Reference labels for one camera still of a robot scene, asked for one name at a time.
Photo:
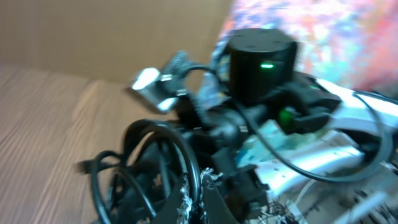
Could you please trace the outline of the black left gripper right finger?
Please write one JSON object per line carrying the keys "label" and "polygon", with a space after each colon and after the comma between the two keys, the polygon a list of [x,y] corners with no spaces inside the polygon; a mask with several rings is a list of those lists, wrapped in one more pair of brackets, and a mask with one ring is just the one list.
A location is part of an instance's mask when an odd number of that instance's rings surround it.
{"label": "black left gripper right finger", "polygon": [[204,224],[238,224],[223,197],[216,187],[215,181],[223,174],[214,174],[213,169],[204,169],[201,174],[201,220]]}

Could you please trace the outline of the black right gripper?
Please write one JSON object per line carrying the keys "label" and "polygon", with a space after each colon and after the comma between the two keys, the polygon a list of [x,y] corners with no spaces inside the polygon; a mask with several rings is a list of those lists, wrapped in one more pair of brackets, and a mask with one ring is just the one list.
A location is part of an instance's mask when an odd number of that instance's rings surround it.
{"label": "black right gripper", "polygon": [[234,126],[208,131],[196,128],[183,132],[183,137],[193,148],[200,174],[204,169],[223,174],[215,184],[233,217],[245,221],[259,216],[262,206],[268,204],[269,186],[259,180],[257,165],[239,167],[235,160],[249,132]]}

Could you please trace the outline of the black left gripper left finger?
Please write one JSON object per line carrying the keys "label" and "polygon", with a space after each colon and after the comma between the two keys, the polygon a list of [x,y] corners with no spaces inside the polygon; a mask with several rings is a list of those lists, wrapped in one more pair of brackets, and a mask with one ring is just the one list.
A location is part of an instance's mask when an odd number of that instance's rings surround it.
{"label": "black left gripper left finger", "polygon": [[190,186],[187,174],[182,174],[152,224],[189,224],[189,221]]}

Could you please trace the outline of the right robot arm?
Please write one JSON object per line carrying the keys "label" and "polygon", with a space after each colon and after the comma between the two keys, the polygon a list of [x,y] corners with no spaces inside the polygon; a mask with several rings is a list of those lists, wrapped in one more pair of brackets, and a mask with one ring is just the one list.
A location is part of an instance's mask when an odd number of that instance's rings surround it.
{"label": "right robot arm", "polygon": [[295,71],[298,48],[278,29],[236,30],[223,51],[227,100],[206,109],[190,93],[180,97],[175,110],[199,165],[221,175],[221,185],[201,178],[206,222],[239,223],[253,206],[310,180],[339,189],[379,184],[337,219],[351,223],[394,189],[397,103]]}

